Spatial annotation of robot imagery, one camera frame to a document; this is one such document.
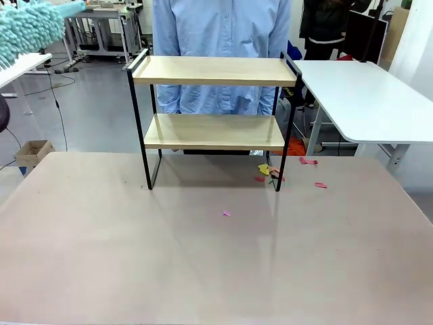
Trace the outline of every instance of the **wooden shelf board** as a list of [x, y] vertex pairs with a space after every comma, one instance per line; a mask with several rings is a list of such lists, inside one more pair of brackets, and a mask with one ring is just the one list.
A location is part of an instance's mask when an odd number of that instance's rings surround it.
[[283, 150], [274, 116], [155, 114], [144, 143], [151, 149]]
[[296, 77], [280, 59], [148, 56], [133, 73], [138, 84], [293, 87]]

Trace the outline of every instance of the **two-tier shelf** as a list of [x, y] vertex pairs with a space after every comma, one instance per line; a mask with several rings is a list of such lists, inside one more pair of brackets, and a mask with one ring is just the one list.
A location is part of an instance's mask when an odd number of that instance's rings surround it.
[[[265, 150], [270, 165], [270, 151], [282, 151], [280, 174], [275, 186], [281, 188], [295, 109], [291, 109], [284, 139], [277, 121], [279, 88], [302, 87], [300, 71], [285, 53], [273, 58], [210, 58], [191, 56], [149, 56], [144, 50], [127, 68], [133, 100], [141, 154], [149, 190], [154, 187], [162, 158], [161, 149], [195, 150]], [[154, 117], [145, 137], [136, 84], [150, 85]], [[228, 85], [276, 87], [272, 115], [201, 115], [159, 114], [156, 111], [154, 84], [161, 85]], [[158, 162], [150, 176], [146, 148], [158, 149]]]

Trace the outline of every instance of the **black monitor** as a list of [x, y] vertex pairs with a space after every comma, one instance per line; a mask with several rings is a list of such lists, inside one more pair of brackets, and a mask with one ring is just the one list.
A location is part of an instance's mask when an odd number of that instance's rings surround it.
[[[373, 26], [373, 21], [374, 17], [366, 16], [352, 10], [350, 11], [346, 30], [346, 39], [343, 44], [343, 52], [345, 54], [352, 56], [356, 60], [362, 60], [371, 33], [371, 27]], [[379, 62], [387, 26], [388, 23], [386, 21], [378, 21], [367, 53], [367, 61], [376, 64]]]

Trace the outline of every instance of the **person in blue shirt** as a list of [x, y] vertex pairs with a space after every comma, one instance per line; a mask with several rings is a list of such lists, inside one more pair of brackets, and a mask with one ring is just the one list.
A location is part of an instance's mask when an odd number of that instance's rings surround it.
[[[154, 0], [154, 54], [279, 58], [290, 0]], [[274, 87], [159, 85], [163, 113], [272, 113]]]

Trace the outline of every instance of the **lower shelf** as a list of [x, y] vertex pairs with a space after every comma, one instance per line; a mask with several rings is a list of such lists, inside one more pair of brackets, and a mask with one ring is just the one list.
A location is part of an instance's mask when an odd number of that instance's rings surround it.
[[283, 150], [274, 116], [155, 114], [144, 143], [150, 149]]

